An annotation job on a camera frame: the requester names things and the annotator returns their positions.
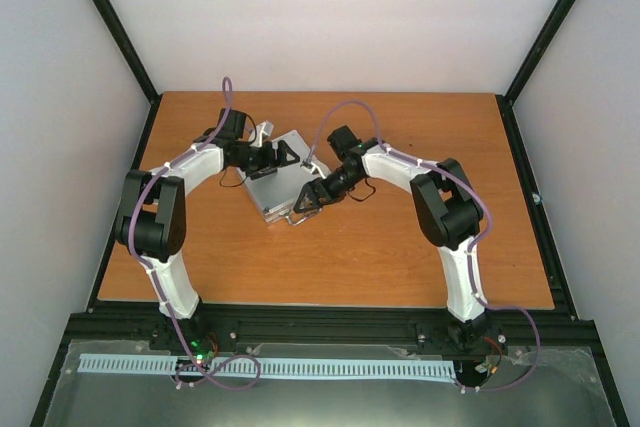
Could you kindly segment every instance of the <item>orange wooden surface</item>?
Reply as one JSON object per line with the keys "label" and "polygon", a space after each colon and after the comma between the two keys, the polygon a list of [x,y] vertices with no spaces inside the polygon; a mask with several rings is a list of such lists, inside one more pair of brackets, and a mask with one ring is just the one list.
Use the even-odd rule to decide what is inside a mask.
{"label": "orange wooden surface", "polygon": [[[498,304],[552,308],[518,178],[490,94],[237,92],[234,107],[274,137],[296,129],[310,144],[326,111],[357,98],[380,118],[395,148],[436,161],[457,159],[492,210],[495,228],[479,246],[485,294]],[[219,92],[168,92],[142,162],[161,165],[182,153],[223,106]],[[362,139],[373,127],[360,107],[329,121],[318,157],[338,165],[327,135],[348,124]],[[230,172],[225,183],[237,179]],[[347,199],[299,226],[267,225],[243,187],[209,179],[187,198],[184,258],[205,302],[444,307],[446,286],[436,249],[422,236],[411,196],[380,180],[364,203]],[[364,195],[366,186],[356,194]],[[100,290],[106,300],[155,300],[143,268],[116,244]]]}

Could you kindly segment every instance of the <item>cable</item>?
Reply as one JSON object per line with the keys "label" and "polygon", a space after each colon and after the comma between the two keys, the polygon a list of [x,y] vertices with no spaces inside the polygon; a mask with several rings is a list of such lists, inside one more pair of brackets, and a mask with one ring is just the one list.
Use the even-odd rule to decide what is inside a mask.
{"label": "cable", "polygon": [[218,182],[218,185],[219,185],[220,187],[224,187],[224,188],[227,188],[227,189],[233,189],[234,187],[240,187],[240,186],[241,186],[242,184],[244,184],[244,183],[247,181],[247,179],[249,178],[249,176],[248,176],[248,175],[245,175],[245,176],[244,176],[244,179],[242,179],[242,182],[238,182],[237,184],[234,184],[234,185],[222,185],[222,181],[224,180],[225,176],[227,175],[227,169],[228,169],[228,167],[227,167],[226,169],[224,169],[224,172],[223,172],[223,174],[222,174],[222,177],[220,177],[220,181]]}
{"label": "cable", "polygon": [[[533,361],[533,364],[532,364],[531,368],[522,377],[520,377],[519,379],[514,380],[513,382],[510,382],[510,383],[508,383],[506,385],[500,386],[500,387],[492,387],[490,389],[482,389],[482,392],[501,392],[503,390],[508,390],[508,389],[511,389],[513,387],[516,387],[516,386],[520,385],[525,380],[527,380],[529,377],[531,377],[531,375],[533,375],[535,370],[538,368],[538,364],[540,363],[540,350],[542,348],[541,343],[540,343],[540,333],[538,332],[538,327],[537,327],[535,321],[533,320],[533,317],[531,317],[531,314],[529,314],[529,312],[527,312],[525,309],[523,309],[522,307],[517,306],[517,305],[509,305],[509,306],[503,306],[502,307],[502,306],[495,306],[495,305],[489,304],[487,301],[485,301],[482,298],[482,295],[480,294],[480,292],[478,290],[478,286],[477,286],[476,279],[475,279],[475,274],[473,272],[473,257],[472,257],[472,253],[473,253],[473,249],[476,248],[478,243],[481,240],[483,240],[487,235],[489,235],[489,232],[491,232],[491,230],[493,229],[493,217],[491,216],[489,208],[484,203],[482,198],[471,187],[469,187],[465,182],[463,182],[462,180],[457,178],[455,175],[452,175],[449,172],[447,172],[446,170],[441,169],[440,167],[438,167],[437,165],[433,164],[432,162],[427,162],[425,160],[421,160],[421,159],[418,159],[418,158],[413,157],[411,155],[408,155],[408,154],[405,154],[405,153],[400,152],[398,150],[395,150],[388,144],[384,144],[383,148],[385,149],[385,151],[388,154],[396,157],[397,159],[403,160],[403,161],[405,161],[407,163],[410,163],[410,164],[416,164],[416,165],[420,165],[422,167],[426,167],[426,168],[431,169],[434,172],[442,175],[446,179],[449,179],[450,181],[452,181],[453,183],[458,185],[460,188],[464,189],[473,198],[473,200],[475,200],[478,203],[478,205],[480,206],[480,209],[486,215],[486,217],[487,217],[487,227],[485,228],[485,230],[480,235],[478,235],[471,242],[469,242],[469,247],[468,247],[467,252],[466,252],[466,254],[467,254],[467,272],[469,274],[469,280],[471,282],[471,292],[473,293],[473,295],[476,298],[476,300],[478,301],[478,303],[480,305],[482,305],[485,309],[492,310],[492,311],[518,310],[518,311],[522,312],[522,314],[529,321],[529,324],[531,325],[531,330],[533,330],[533,335],[534,335],[534,337],[536,339],[536,356],[535,356],[535,360]],[[456,385],[458,387],[460,387],[462,389],[463,392],[465,391],[465,389],[471,388],[471,387],[467,387],[465,385],[462,385],[458,381],[456,381],[455,383],[456,383]]]}
{"label": "cable", "polygon": [[348,191],[347,195],[349,197],[351,197],[353,200],[355,200],[356,202],[364,202],[365,200],[367,200],[368,198],[370,198],[373,194],[375,194],[377,192],[376,187],[369,183],[369,179],[364,179],[364,183],[367,184],[367,186],[369,186],[369,188],[371,189],[371,192],[369,192],[369,195],[367,195],[363,199],[359,199],[358,197],[354,197],[353,195],[351,195],[351,191]]}
{"label": "cable", "polygon": [[336,110],[340,109],[341,107],[344,107],[345,105],[351,105],[351,104],[355,104],[355,105],[359,105],[361,107],[364,107],[367,110],[367,112],[369,112],[369,116],[371,117],[371,120],[373,121],[373,127],[376,129],[376,139],[378,139],[378,144],[380,144],[380,146],[382,146],[382,137],[380,137],[380,122],[378,122],[378,117],[376,117],[376,113],[369,106],[369,104],[367,104],[366,102],[363,102],[361,100],[355,100],[355,99],[345,100],[344,102],[340,102],[338,105],[336,105],[331,110],[329,110],[329,112],[327,112],[326,115],[324,116],[324,118],[322,119],[322,122],[320,122],[320,127],[318,127],[318,130],[316,132],[316,136],[313,139],[313,143],[311,144],[311,149],[309,150],[309,155],[307,156],[307,159],[305,160],[305,163],[310,162],[311,159],[313,158],[313,154],[315,153],[316,149],[318,148],[318,142],[320,142],[320,134],[322,133],[322,130],[324,129],[325,124],[329,120],[329,117],[331,117],[333,115],[333,113]]}
{"label": "cable", "polygon": [[222,118],[220,119],[220,122],[218,123],[218,125],[216,126],[214,131],[211,132],[211,134],[209,134],[209,136],[205,139],[204,142],[202,142],[201,144],[198,144],[197,146],[195,146],[195,147],[189,149],[188,151],[180,154],[178,157],[176,157],[171,162],[169,162],[168,166],[167,166],[167,164],[165,164],[164,167],[162,167],[159,171],[157,171],[154,175],[151,176],[151,179],[149,180],[147,185],[142,190],[142,193],[140,194],[140,197],[138,198],[138,202],[136,203],[136,206],[133,209],[133,213],[131,214],[131,222],[129,224],[129,232],[128,232],[128,236],[127,236],[127,244],[128,244],[128,247],[129,247],[129,252],[133,256],[133,258],[135,258],[138,262],[140,262],[144,266],[144,268],[147,271],[147,273],[150,274],[151,281],[153,282],[153,285],[154,285],[154,287],[156,289],[156,292],[158,293],[158,297],[160,299],[160,302],[163,303],[165,305],[166,309],[167,309],[167,313],[169,314],[169,318],[171,319],[171,323],[173,324],[173,328],[176,331],[176,335],[178,336],[178,340],[180,341],[180,344],[182,345],[182,348],[184,349],[185,353],[187,354],[187,357],[189,357],[189,360],[191,361],[191,363],[194,364],[196,369],[203,375],[203,379],[202,380],[206,379],[207,381],[211,382],[212,384],[215,384],[218,387],[226,389],[226,390],[236,390],[237,391],[237,390],[249,389],[249,388],[253,387],[258,382],[258,380],[260,380],[260,374],[262,372],[262,366],[260,365],[260,362],[258,362],[258,360],[255,359],[254,357],[249,356],[250,359],[256,364],[257,374],[256,374],[256,377],[251,380],[251,382],[249,382],[248,384],[243,385],[241,387],[232,387],[232,386],[226,385],[226,384],[220,382],[218,379],[216,379],[214,377],[214,375],[217,372],[219,372],[220,369],[224,365],[226,365],[226,363],[231,362],[231,361],[233,361],[233,360],[235,360],[237,358],[246,358],[247,356],[245,356],[245,355],[230,357],[228,359],[228,361],[225,361],[226,363],[223,362],[223,363],[219,364],[211,372],[207,372],[204,368],[202,368],[197,363],[196,358],[193,355],[193,353],[191,352],[191,349],[189,348],[187,340],[185,339],[184,334],[182,333],[182,330],[180,329],[180,325],[178,324],[178,319],[176,317],[175,311],[173,310],[173,306],[167,300],[167,296],[166,296],[166,294],[164,292],[164,289],[162,288],[162,284],[160,283],[160,279],[158,278],[157,272],[153,268],[153,265],[151,264],[151,262],[149,262],[147,259],[142,258],[140,256],[140,254],[138,254],[138,252],[136,251],[135,242],[134,242],[134,233],[136,231],[136,224],[138,222],[138,217],[140,216],[140,211],[142,210],[142,205],[143,205],[145,199],[147,198],[147,196],[149,195],[149,192],[151,192],[151,189],[158,182],[160,177],[163,176],[164,174],[166,174],[169,171],[170,168],[174,168],[174,167],[180,165],[185,160],[189,159],[196,152],[201,152],[202,149],[204,149],[207,145],[209,145],[213,141],[213,139],[216,137],[216,135],[218,135],[218,133],[222,129],[222,126],[226,122],[227,117],[229,116],[229,111],[231,110],[231,106],[233,104],[233,84],[231,83],[231,79],[229,77],[225,77],[224,79],[222,79],[222,94],[224,96],[226,107],[225,107],[224,113],[222,114]]}
{"label": "cable", "polygon": [[[477,287],[476,279],[475,279],[475,274],[473,272],[472,253],[473,253],[473,249],[475,249],[477,247],[478,243],[481,240],[483,240],[484,238],[486,238],[487,235],[489,235],[489,233],[493,229],[493,217],[491,216],[491,212],[489,211],[489,208],[484,203],[482,198],[469,185],[467,185],[465,182],[463,182],[462,180],[457,178],[455,175],[452,175],[449,172],[441,169],[440,167],[438,167],[433,162],[427,162],[425,160],[418,159],[417,157],[413,157],[412,155],[405,154],[403,152],[400,152],[399,150],[396,150],[396,149],[392,148],[389,144],[385,144],[382,141],[382,137],[380,136],[380,123],[378,122],[378,118],[377,118],[375,112],[373,111],[373,109],[366,102],[362,102],[360,100],[347,100],[345,102],[341,102],[338,105],[336,105],[335,107],[333,107],[331,110],[329,110],[329,112],[326,113],[326,115],[322,119],[322,122],[320,123],[320,127],[318,128],[318,131],[316,132],[316,136],[313,139],[313,144],[311,145],[311,150],[309,151],[309,156],[307,158],[307,161],[309,161],[311,159],[311,157],[313,156],[313,153],[315,152],[315,150],[317,148],[318,141],[320,140],[320,134],[322,132],[322,129],[324,128],[325,124],[327,123],[327,120],[329,120],[329,117],[336,110],[338,110],[339,108],[344,107],[345,105],[349,105],[349,104],[360,105],[360,106],[364,107],[367,110],[367,112],[369,112],[371,120],[373,121],[373,126],[374,126],[375,131],[376,131],[376,139],[377,139],[378,145],[380,146],[381,149],[383,149],[389,155],[391,155],[391,156],[393,156],[393,157],[395,157],[395,158],[397,158],[399,160],[402,160],[402,161],[404,161],[404,162],[406,162],[406,163],[408,163],[410,165],[418,165],[418,166],[422,166],[422,167],[425,167],[427,169],[433,170],[434,172],[436,172],[436,173],[440,174],[441,176],[445,177],[446,179],[452,181],[454,184],[456,184],[457,186],[462,188],[465,192],[467,192],[471,196],[471,198],[473,198],[473,200],[475,200],[477,202],[477,204],[480,206],[480,209],[482,210],[482,212],[484,212],[484,214],[486,215],[486,217],[487,217],[487,227],[485,228],[484,231],[482,231],[480,233],[480,235],[478,235],[477,237],[472,239],[471,242],[469,242],[469,246],[468,246],[468,249],[467,249],[467,252],[466,252],[466,254],[467,254],[467,269],[468,269],[468,273],[469,273],[469,280],[471,282],[471,291],[472,291],[473,295],[475,296],[475,298],[478,300],[478,303],[480,305],[482,305],[485,309],[492,310],[492,311],[518,310],[518,311],[522,312],[522,315],[524,315],[526,317],[526,319],[529,321],[529,324],[531,325],[531,330],[533,330],[533,335],[534,335],[535,340],[536,340],[536,357],[535,357],[535,360],[533,361],[533,364],[531,365],[531,368],[522,377],[520,377],[519,379],[514,380],[513,382],[510,382],[509,384],[503,385],[501,387],[494,387],[494,388],[491,388],[491,389],[483,389],[482,392],[500,392],[500,391],[503,391],[503,390],[508,390],[508,389],[513,388],[513,387],[516,387],[517,385],[520,385],[522,382],[524,382],[529,377],[531,377],[531,375],[535,372],[535,370],[537,369],[537,367],[538,367],[538,365],[540,363],[540,350],[542,348],[541,343],[540,343],[540,333],[538,332],[538,327],[536,326],[536,323],[533,320],[533,317],[531,317],[531,314],[529,314],[529,312],[527,312],[527,310],[525,310],[522,307],[517,306],[517,305],[508,305],[508,306],[499,307],[499,306],[495,306],[495,305],[489,304],[488,302],[486,302],[482,298],[482,295],[478,291],[478,287]],[[456,381],[456,385],[458,385],[458,387],[460,387],[463,392],[465,391],[466,388],[468,388],[468,387],[462,385],[461,383],[459,383],[458,381]]]}
{"label": "cable", "polygon": [[249,139],[247,142],[249,142],[250,144],[253,144],[258,138],[258,127],[256,127],[256,123],[253,120],[253,117],[251,117],[249,114],[247,114],[247,117],[249,117],[249,120],[251,121],[251,125],[253,125],[253,130],[245,126],[245,130],[248,130],[249,132],[253,132],[253,139]]}
{"label": "cable", "polygon": [[489,345],[491,345],[491,350],[493,351],[493,348],[495,347],[496,351],[498,352],[498,362],[496,362],[496,367],[498,367],[500,365],[500,362],[502,362],[502,347],[500,347],[500,344],[498,344],[495,340],[493,340],[490,337],[485,336],[484,337],[484,341],[486,343],[488,343]]}

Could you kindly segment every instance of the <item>white enclosure wall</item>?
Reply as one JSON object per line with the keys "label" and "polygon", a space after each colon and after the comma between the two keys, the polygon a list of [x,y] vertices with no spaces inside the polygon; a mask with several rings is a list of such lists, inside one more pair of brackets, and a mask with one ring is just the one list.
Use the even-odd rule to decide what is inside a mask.
{"label": "white enclosure wall", "polygon": [[640,0],[577,0],[515,111],[580,315],[640,425]]}
{"label": "white enclosure wall", "polygon": [[112,0],[160,91],[498,92],[555,0]]}
{"label": "white enclosure wall", "polygon": [[0,425],[86,307],[148,110],[90,0],[0,0]]}

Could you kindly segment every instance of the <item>white cable tray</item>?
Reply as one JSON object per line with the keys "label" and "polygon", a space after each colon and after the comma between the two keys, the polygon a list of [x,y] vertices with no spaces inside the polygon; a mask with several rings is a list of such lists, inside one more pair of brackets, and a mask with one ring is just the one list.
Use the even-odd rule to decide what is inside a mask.
{"label": "white cable tray", "polygon": [[[211,369],[228,357],[214,359]],[[445,360],[345,360],[258,358],[263,379],[282,380],[423,380],[451,382],[453,362]],[[175,375],[183,358],[162,355],[81,354],[79,373]],[[195,367],[181,372],[201,376]],[[254,378],[256,365],[238,359],[225,365],[216,377]]]}

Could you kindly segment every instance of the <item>black cable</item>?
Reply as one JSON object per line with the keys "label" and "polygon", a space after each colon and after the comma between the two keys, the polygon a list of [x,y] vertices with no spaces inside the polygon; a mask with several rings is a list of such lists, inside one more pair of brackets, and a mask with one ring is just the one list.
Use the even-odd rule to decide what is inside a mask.
{"label": "black cable", "polygon": [[253,117],[251,117],[249,114],[247,114],[247,117],[249,117],[249,120],[251,121],[251,125],[253,125],[253,139],[248,140],[247,142],[249,142],[250,144],[252,144],[253,142],[256,141],[256,139],[258,138],[258,127],[256,127],[256,123],[253,120]]}
{"label": "black cable", "polygon": [[353,195],[351,195],[351,191],[347,192],[347,195],[351,197],[353,200],[355,200],[356,202],[364,202],[365,200],[367,200],[369,197],[371,197],[373,194],[377,192],[377,189],[375,188],[375,186],[369,183],[369,179],[364,179],[364,183],[367,184],[367,186],[371,189],[371,192],[369,193],[369,195],[367,195],[364,199],[359,199],[357,197],[354,197]]}
{"label": "black cable", "polygon": [[227,188],[227,189],[233,189],[234,187],[240,187],[240,186],[241,186],[242,184],[244,184],[244,183],[247,181],[247,179],[249,178],[249,176],[248,176],[248,175],[245,175],[245,177],[244,177],[244,179],[242,180],[242,182],[239,182],[239,183],[237,183],[237,184],[235,184],[235,185],[222,185],[222,181],[224,180],[224,178],[225,178],[225,177],[226,177],[226,175],[227,175],[227,169],[228,169],[228,168],[229,168],[229,167],[227,167],[227,168],[225,168],[225,169],[224,169],[224,173],[222,174],[222,177],[220,177],[220,181],[218,182],[218,185],[219,185],[220,187],[225,187],[225,188]]}

